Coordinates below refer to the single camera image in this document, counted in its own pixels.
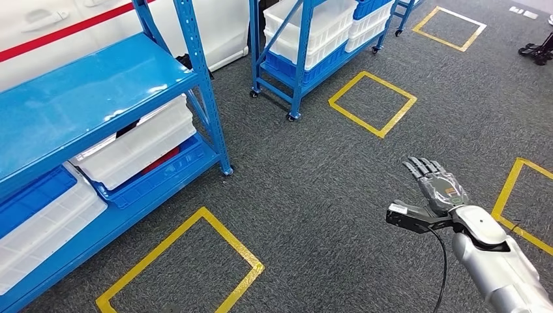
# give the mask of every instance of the gray carpet floor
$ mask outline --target gray carpet floor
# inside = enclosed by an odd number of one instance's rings
[[[487,24],[466,52],[411,31],[436,5]],[[553,170],[553,64],[517,55],[553,27],[509,12],[510,1],[426,0],[376,55],[362,52],[302,102],[301,120],[267,93],[251,99],[250,59],[215,72],[215,96],[236,172],[213,168],[31,303],[25,312],[98,312],[95,299],[200,207],[264,265],[232,312],[431,312],[442,253],[431,235],[385,223],[394,199],[423,197],[400,161],[439,160],[473,203],[493,208],[516,157]],[[439,13],[423,30],[462,44],[473,26]],[[394,18],[392,27],[397,27]],[[469,27],[470,30],[457,27]],[[381,140],[328,99],[366,70],[418,101]],[[375,127],[404,98],[369,79],[339,104]],[[553,245],[553,180],[522,173],[504,215]],[[491,312],[451,253],[440,312]],[[513,234],[553,292],[553,256]],[[250,267],[204,220],[113,299],[118,312],[212,312]]]

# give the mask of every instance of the black cable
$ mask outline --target black cable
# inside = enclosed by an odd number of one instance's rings
[[[428,228],[431,233],[438,238],[438,241],[441,244],[441,249],[443,251],[443,278],[441,280],[441,289],[440,289],[440,296],[438,297],[438,301],[436,301],[436,306],[434,307],[434,313],[436,313],[440,307],[441,304],[441,298],[443,297],[443,290],[445,289],[445,279],[447,278],[447,254],[445,253],[445,244],[443,243],[443,240],[441,239],[440,235],[436,233],[432,228]]]

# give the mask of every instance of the door handle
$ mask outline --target door handle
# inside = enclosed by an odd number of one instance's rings
[[[53,26],[69,17],[69,11],[57,10],[54,13],[38,9],[27,13],[25,19],[27,25],[21,30],[22,33],[40,31],[41,29]]]

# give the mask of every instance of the white plastic crate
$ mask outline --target white plastic crate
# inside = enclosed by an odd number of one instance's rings
[[[266,21],[265,31],[275,34],[296,2],[297,0],[282,0],[264,10],[263,15]],[[316,6],[313,10],[313,17],[311,19],[307,53],[313,54],[330,38],[333,38],[347,25],[350,25],[353,21],[353,11],[356,7],[356,0],[327,0]],[[290,21],[278,36],[278,39],[284,40],[292,47],[295,47],[296,51],[299,45],[299,28],[301,26],[302,8],[303,5],[297,9],[296,13],[290,18]]]
[[[77,178],[68,191],[0,238],[0,295],[48,259],[106,208],[94,188],[71,164]]]
[[[350,28],[350,38],[364,33],[366,30],[370,29],[371,27],[382,21],[384,17],[389,17],[393,5],[394,1],[390,1],[389,3],[386,3],[384,6],[380,7],[378,10],[371,12],[364,18],[360,20],[354,20]]]
[[[386,28],[386,22],[388,21],[388,16],[382,18],[374,26],[367,29],[364,33],[358,34],[355,37],[350,37],[348,43],[346,44],[346,52],[352,52],[355,49],[359,48],[361,45],[374,38],[380,32]]]
[[[113,190],[196,133],[182,95],[151,112],[119,138],[115,134],[70,161]]]
[[[336,50],[341,46],[347,39],[348,33],[350,32],[350,26],[346,25],[335,37],[330,38],[327,42],[324,42],[317,50],[314,50],[311,53],[307,53],[305,57],[305,70],[312,69],[325,57],[327,57],[332,51]],[[264,31],[267,41],[271,40],[274,34]],[[293,64],[297,64],[297,46],[293,46],[289,42],[277,38],[273,46],[271,47],[271,52],[274,54],[281,55],[286,59],[289,59]]]

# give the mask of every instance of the red object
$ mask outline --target red object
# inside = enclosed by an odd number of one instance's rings
[[[144,175],[144,174],[150,172],[151,170],[153,170],[156,167],[163,164],[165,161],[169,160],[170,158],[174,157],[175,155],[178,155],[179,152],[181,152],[181,148],[177,146],[175,149],[167,152],[165,155],[163,155],[162,157],[155,160],[152,164],[146,166],[142,171],[140,171],[140,173],[142,175]]]
[[[125,5],[122,5],[120,7],[111,9],[107,12],[104,12],[102,14],[96,15],[93,18],[89,18],[88,20],[84,20],[82,22],[78,22],[77,24],[68,26],[66,28],[60,29],[58,31],[54,31],[53,33],[50,33],[48,35],[44,35],[42,37],[38,37],[36,39],[33,39],[31,41],[27,41],[23,44],[20,44],[15,47],[11,47],[7,50],[0,52],[0,62],[6,61],[8,59],[11,59],[13,57],[16,57],[20,54],[23,54],[25,52],[29,52],[31,50],[37,49],[39,47],[45,46],[51,42],[54,42],[56,40],[62,39],[63,37],[67,37],[69,35],[73,35],[74,33],[78,33],[79,31],[82,31],[84,29],[87,29],[89,27],[92,27],[94,25],[98,25],[99,23],[105,22],[109,19],[115,18],[117,16],[120,16],[124,13],[127,13],[131,10],[134,10],[132,3],[127,3]]]

